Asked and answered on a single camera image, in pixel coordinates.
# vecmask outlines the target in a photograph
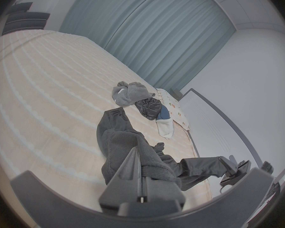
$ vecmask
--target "curtain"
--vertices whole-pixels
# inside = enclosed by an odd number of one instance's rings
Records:
[[[235,28],[213,0],[76,0],[60,31],[88,37],[170,92],[198,74]]]

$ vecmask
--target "white sock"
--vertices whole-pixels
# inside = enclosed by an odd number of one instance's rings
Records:
[[[170,139],[173,135],[173,119],[170,117],[170,119],[159,119],[156,120],[158,133],[160,136]]]

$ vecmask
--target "gray cloth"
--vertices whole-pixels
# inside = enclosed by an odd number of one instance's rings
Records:
[[[155,96],[155,93],[149,93],[146,86],[139,82],[127,84],[121,81],[116,87],[113,87],[112,98],[119,106],[132,105],[137,101]]]
[[[105,111],[97,127],[99,148],[107,158],[102,166],[106,184],[112,179],[133,147],[138,147],[142,176],[175,182],[183,191],[209,176],[222,177],[226,167],[219,157],[186,158],[177,163],[163,153],[164,143],[152,147],[133,129],[122,107]]]

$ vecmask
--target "floral pillow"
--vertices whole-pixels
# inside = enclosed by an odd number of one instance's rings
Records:
[[[189,130],[189,122],[180,108],[180,105],[176,99],[174,99],[166,90],[157,89],[160,102],[167,107],[172,119],[181,125],[185,130]]]

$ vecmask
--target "bedsheet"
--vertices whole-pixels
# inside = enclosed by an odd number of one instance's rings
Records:
[[[31,170],[65,198],[101,211],[105,158],[96,127],[104,111],[118,107],[112,88],[119,81],[141,82],[158,99],[156,89],[86,37],[44,30],[0,37],[0,164],[9,179]],[[176,161],[197,157],[177,123],[166,140],[135,105],[124,109],[150,145],[164,142]],[[207,180],[184,194],[184,209],[212,199]]]

